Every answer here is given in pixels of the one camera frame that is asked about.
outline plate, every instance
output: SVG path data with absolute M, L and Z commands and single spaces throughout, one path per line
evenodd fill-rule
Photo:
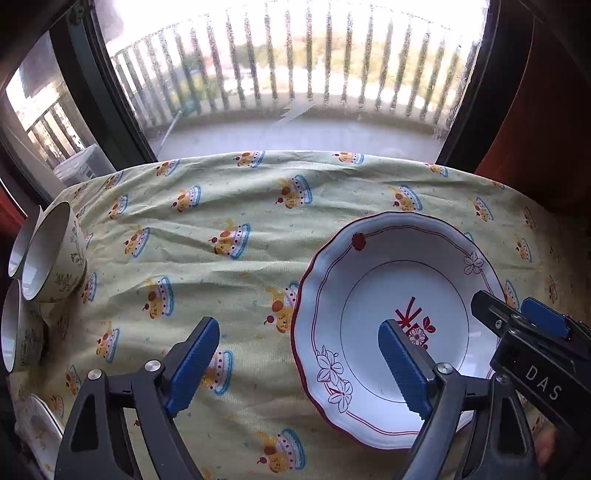
M 53 480 L 64 427 L 36 395 L 15 402 L 15 431 L 29 446 L 43 475 Z
M 345 226 L 310 263 L 291 324 L 302 384 L 324 419 L 366 445 L 409 448 L 423 422 L 378 348 L 379 325 L 394 318 L 436 362 L 487 378 L 496 335 L 470 312 L 479 290 L 504 298 L 484 254 L 442 220 L 384 212 Z

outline ceramic bowl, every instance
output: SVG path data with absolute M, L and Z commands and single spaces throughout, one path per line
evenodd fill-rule
M 37 364 L 43 348 L 43 319 L 23 298 L 20 282 L 12 281 L 2 309 L 2 357 L 9 373 Z
M 70 204 L 61 202 L 33 235 L 22 270 L 22 295 L 40 302 L 63 300 L 81 282 L 85 268 L 84 234 Z
M 39 207 L 39 211 L 36 215 L 29 215 L 25 223 L 22 224 L 21 230 L 17 235 L 17 239 L 14 241 L 12 246 L 12 252 L 10 252 L 10 259 L 8 260 L 8 276 L 10 278 L 21 278 L 22 268 L 25 264 L 25 255 L 29 250 L 31 244 L 31 238 L 35 230 L 43 219 L 43 210 Z

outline yellow tablecloth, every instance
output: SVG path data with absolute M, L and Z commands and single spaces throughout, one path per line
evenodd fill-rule
M 590 319 L 580 227 L 509 187 L 445 167 L 239 152 L 130 168 L 71 187 L 52 205 L 64 200 L 87 235 L 87 276 L 54 308 L 40 368 L 11 377 L 14 399 L 37 393 L 65 424 L 89 370 L 117 374 L 161 359 L 213 316 L 221 375 L 209 369 L 176 420 L 207 479 L 276 478 L 273 468 L 310 479 L 390 478 L 400 464 L 403 451 L 364 447 L 324 422 L 291 353 L 285 292 L 297 294 L 314 253 L 352 220 L 384 210 L 441 218 L 485 253 L 510 303 L 533 296 Z M 286 310 L 274 311 L 277 300 Z M 128 415 L 139 465 L 155 478 L 135 420 Z M 265 453 L 281 435 L 297 444 L 291 469 Z

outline cartoon print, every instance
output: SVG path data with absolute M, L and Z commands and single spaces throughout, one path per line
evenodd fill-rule
M 164 175 L 165 177 L 168 177 L 177 169 L 179 163 L 180 160 L 168 160 L 162 162 L 156 167 L 156 176 L 159 177 L 160 175 Z
M 111 322 L 107 322 L 107 330 L 105 334 L 99 338 L 96 343 L 99 346 L 96 348 L 96 354 L 102 355 L 107 362 L 111 363 L 115 357 L 115 349 L 117 348 L 117 340 L 119 339 L 119 329 L 112 328 Z
M 213 252 L 216 255 L 226 254 L 233 260 L 238 260 L 248 244 L 248 236 L 251 226 L 248 223 L 236 226 L 232 219 L 226 220 L 226 229 L 220 233 L 219 238 L 213 237 L 209 241 L 214 245 Z
M 141 228 L 141 226 L 138 225 L 131 238 L 125 241 L 125 253 L 131 254 L 134 258 L 138 258 L 140 253 L 144 250 L 148 238 L 150 238 L 150 227 L 147 226 L 146 228 Z
M 398 207 L 404 212 L 420 212 L 423 209 L 423 204 L 418 195 L 406 185 L 400 185 L 400 187 L 390 185 L 390 188 L 394 192 L 394 204 L 392 206 Z
M 292 209 L 298 205 L 312 202 L 312 191 L 302 175 L 296 175 L 291 180 L 278 179 L 281 185 L 281 197 L 275 203 L 285 203 L 285 207 Z
M 256 432 L 255 435 L 263 441 L 264 454 L 257 463 L 268 463 L 271 472 L 303 470 L 306 467 L 304 446 L 292 429 L 283 429 L 274 437 L 265 432 Z
M 116 198 L 115 203 L 113 204 L 113 206 L 111 207 L 111 211 L 109 212 L 109 217 L 111 217 L 112 219 L 116 219 L 125 211 L 128 202 L 129 197 L 127 195 L 121 195 L 120 197 Z
M 86 190 L 87 186 L 88 186 L 88 184 L 84 183 L 80 187 L 78 187 L 76 189 L 76 191 L 74 192 L 72 200 L 76 200 L 78 197 L 80 197 L 82 195 L 82 193 L 84 193 L 84 191 Z
M 484 200 L 480 197 L 476 197 L 476 200 L 473 202 L 474 208 L 476 209 L 476 216 L 482 218 L 485 222 L 488 220 L 494 220 L 492 213 Z
M 176 207 L 179 212 L 187 210 L 189 207 L 196 207 L 199 205 L 199 199 L 201 198 L 201 187 L 195 185 L 189 188 L 189 190 L 181 190 L 181 194 L 171 205 L 171 208 Z
M 517 292 L 509 280 L 503 285 L 503 293 L 506 304 L 512 309 L 519 310 L 519 298 L 517 298 Z
M 238 167 L 258 167 L 261 162 L 262 162 L 262 158 L 265 156 L 265 151 L 261 150 L 261 151 L 252 151 L 252 152 L 243 152 L 242 155 L 239 155 L 238 157 L 234 158 L 234 160 L 236 160 L 236 162 L 238 162 L 236 165 Z
M 546 290 L 548 291 L 548 298 L 552 303 L 556 303 L 558 301 L 558 291 L 556 290 L 556 283 L 554 283 L 554 279 L 552 275 L 548 275 L 545 280 L 546 283 Z
M 439 173 L 439 175 L 443 177 L 449 176 L 447 167 L 444 167 L 443 165 L 435 165 L 434 163 L 425 163 L 425 165 L 429 167 L 429 170 L 431 170 L 433 173 Z
M 86 279 L 86 282 L 84 283 L 84 289 L 82 290 L 82 295 L 80 296 L 84 304 L 95 299 L 96 284 L 96 272 L 92 272 Z
M 148 292 L 148 302 L 144 305 L 142 311 L 147 310 L 150 318 L 156 319 L 161 315 L 170 317 L 174 309 L 173 288 L 168 277 L 161 277 L 156 284 L 148 282 L 150 291 Z
M 64 417 L 64 400 L 59 395 L 52 395 L 49 398 L 49 408 L 61 419 Z
M 333 157 L 337 157 L 343 163 L 354 163 L 361 165 L 365 156 L 362 153 L 338 152 L 333 153 Z
M 523 216 L 525 218 L 525 224 L 530 227 L 530 229 L 535 230 L 535 221 L 531 216 L 531 211 L 529 208 L 523 207 Z
M 531 263 L 531 250 L 530 246 L 525 241 L 525 238 L 517 239 L 517 247 L 515 247 L 515 250 L 519 252 L 520 257 L 523 258 L 523 260 L 527 260 Z
M 66 370 L 66 386 L 70 389 L 72 395 L 75 396 L 78 395 L 80 385 L 80 377 L 78 377 L 76 367 L 74 367 L 74 365 L 70 365 Z
M 233 365 L 234 354 L 230 350 L 218 350 L 201 378 L 201 385 L 209 387 L 216 395 L 224 395 L 230 386 Z
M 294 281 L 283 290 L 275 287 L 266 288 L 266 291 L 271 294 L 271 310 L 273 313 L 267 316 L 264 323 L 277 321 L 277 330 L 281 333 L 285 333 L 290 329 L 291 317 L 296 306 L 297 289 L 298 284 Z

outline screw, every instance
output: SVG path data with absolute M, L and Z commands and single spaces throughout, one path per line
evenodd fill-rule
M 158 362 L 158 360 L 150 360 L 144 365 L 144 368 L 148 372 L 155 372 L 156 370 L 160 369 L 160 362 Z
M 437 370 L 439 373 L 442 373 L 444 375 L 449 375 L 450 373 L 453 372 L 453 367 L 450 364 L 447 363 L 442 363 L 442 364 L 437 364 Z
M 90 372 L 88 372 L 88 380 L 97 380 L 103 372 L 100 371 L 100 368 L 94 368 Z

